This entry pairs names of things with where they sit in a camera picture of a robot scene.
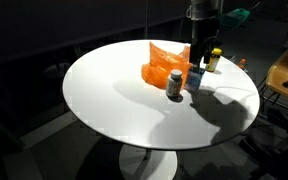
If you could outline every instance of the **table pedestal base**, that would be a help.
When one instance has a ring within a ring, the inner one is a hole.
[[[175,151],[154,151],[123,145],[120,169],[125,179],[173,179],[177,169]]]

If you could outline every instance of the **round white table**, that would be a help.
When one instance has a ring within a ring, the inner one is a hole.
[[[165,90],[141,77],[142,65],[150,60],[149,42],[93,50],[69,68],[63,82],[65,101],[82,122],[128,144],[120,153],[125,179],[172,179],[174,151],[223,143],[248,128],[259,110],[253,81],[223,57],[215,72],[205,72],[198,93],[182,90],[182,101],[170,100]],[[175,54],[184,48],[177,42],[151,42]]]

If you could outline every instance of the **bottle cap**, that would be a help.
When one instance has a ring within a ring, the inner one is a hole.
[[[171,77],[173,79],[180,79],[182,77],[182,71],[178,69],[173,69],[171,71]]]
[[[214,48],[213,51],[212,51],[212,54],[221,55],[222,54],[222,50],[219,49],[219,48]]]

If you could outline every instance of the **black wall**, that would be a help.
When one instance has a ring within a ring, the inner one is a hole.
[[[0,0],[0,63],[184,17],[190,0]]]

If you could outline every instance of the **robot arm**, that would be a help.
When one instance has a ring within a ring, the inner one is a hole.
[[[220,28],[216,17],[222,13],[222,7],[223,0],[191,0],[191,6],[187,10],[187,17],[192,20],[190,62],[196,71],[199,70],[203,56],[204,63],[209,63]]]

